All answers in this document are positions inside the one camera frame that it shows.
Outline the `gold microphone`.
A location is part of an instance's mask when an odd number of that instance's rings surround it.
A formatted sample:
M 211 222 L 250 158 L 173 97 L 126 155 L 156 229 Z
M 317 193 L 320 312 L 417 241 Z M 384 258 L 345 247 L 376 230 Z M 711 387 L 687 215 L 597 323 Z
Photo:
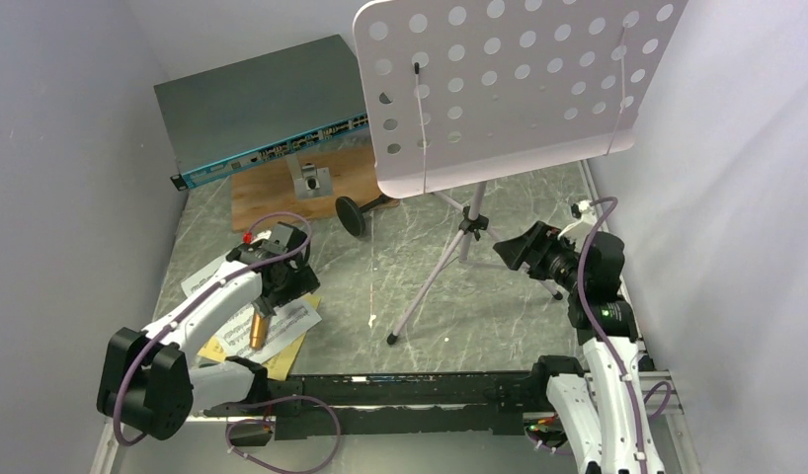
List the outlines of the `gold microphone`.
M 267 340 L 269 328 L 269 318 L 258 311 L 254 311 L 251 317 L 251 328 L 249 334 L 249 348 L 253 351 L 260 350 Z

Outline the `lilac music stand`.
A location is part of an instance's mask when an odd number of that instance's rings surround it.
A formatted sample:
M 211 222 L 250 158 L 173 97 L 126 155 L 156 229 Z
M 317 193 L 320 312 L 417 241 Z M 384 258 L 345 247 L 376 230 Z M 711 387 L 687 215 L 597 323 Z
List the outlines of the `lilac music stand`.
M 353 19 L 375 173 L 438 194 L 631 148 L 683 1 L 371 1 Z

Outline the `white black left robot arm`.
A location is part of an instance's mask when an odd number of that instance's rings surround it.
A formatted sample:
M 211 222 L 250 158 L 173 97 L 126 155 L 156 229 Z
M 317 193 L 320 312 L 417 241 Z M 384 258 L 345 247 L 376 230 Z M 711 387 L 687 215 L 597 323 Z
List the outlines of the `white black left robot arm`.
M 265 239 L 250 238 L 232 248 L 220 266 L 176 308 L 140 330 L 123 327 L 110 338 L 96 409 L 114 423 L 117 441 L 164 440 L 187 417 L 216 407 L 261 412 L 271 399 L 270 377 L 260 363 L 240 355 L 195 367 L 199 350 L 233 316 L 253 306 L 272 316 L 316 291 L 307 226 L 278 222 Z

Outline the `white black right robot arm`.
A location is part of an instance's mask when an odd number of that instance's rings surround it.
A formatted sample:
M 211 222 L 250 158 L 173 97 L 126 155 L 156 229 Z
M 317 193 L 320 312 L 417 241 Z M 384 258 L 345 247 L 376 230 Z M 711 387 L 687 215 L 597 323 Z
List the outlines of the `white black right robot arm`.
M 620 293 L 623 241 L 599 232 L 577 249 L 538 221 L 493 249 L 509 269 L 526 269 L 568 293 L 568 319 L 585 358 L 541 357 L 529 396 L 538 408 L 554 409 L 578 472 L 665 472 L 641 390 L 633 309 Z

